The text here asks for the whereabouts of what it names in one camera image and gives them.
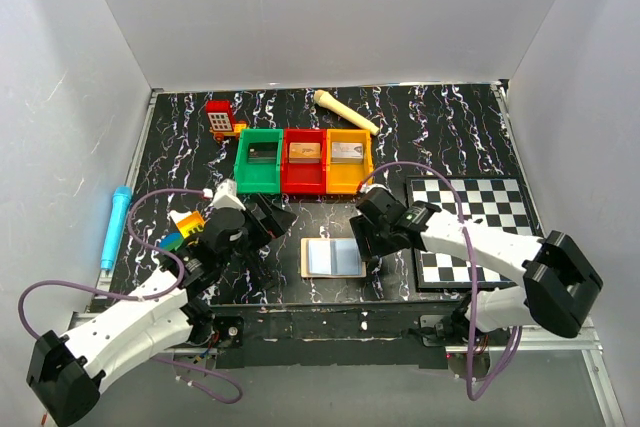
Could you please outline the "beige leather card holder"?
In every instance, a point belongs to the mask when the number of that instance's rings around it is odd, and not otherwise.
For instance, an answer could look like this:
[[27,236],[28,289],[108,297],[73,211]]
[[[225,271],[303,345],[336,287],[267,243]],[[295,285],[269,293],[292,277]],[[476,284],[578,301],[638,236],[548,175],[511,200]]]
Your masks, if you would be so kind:
[[364,278],[366,264],[353,238],[303,238],[300,273],[302,278]]

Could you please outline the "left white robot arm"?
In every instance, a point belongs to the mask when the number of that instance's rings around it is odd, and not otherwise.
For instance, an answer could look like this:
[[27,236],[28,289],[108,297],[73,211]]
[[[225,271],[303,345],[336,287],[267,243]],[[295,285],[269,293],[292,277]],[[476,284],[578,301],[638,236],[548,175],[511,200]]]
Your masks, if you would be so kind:
[[89,321],[37,337],[26,382],[57,425],[81,420],[116,380],[165,349],[222,339],[202,296],[230,266],[271,286],[259,251],[285,235],[296,215],[261,194],[243,204],[232,181],[200,194],[210,202],[209,216],[170,212],[179,237],[155,246],[162,261],[141,285]]

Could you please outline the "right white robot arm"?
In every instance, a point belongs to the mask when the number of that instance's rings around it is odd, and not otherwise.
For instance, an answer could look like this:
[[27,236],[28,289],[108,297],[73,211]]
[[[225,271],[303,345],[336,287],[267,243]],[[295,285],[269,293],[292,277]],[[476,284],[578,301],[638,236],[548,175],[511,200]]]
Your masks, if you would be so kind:
[[407,206],[378,184],[362,188],[351,218],[360,256],[369,262],[404,249],[443,254],[511,281],[508,288],[469,295],[450,319],[439,324],[443,337],[475,344],[506,327],[538,325],[574,338],[603,288],[603,280],[572,237],[553,231],[547,237],[519,235],[458,217],[435,204]]

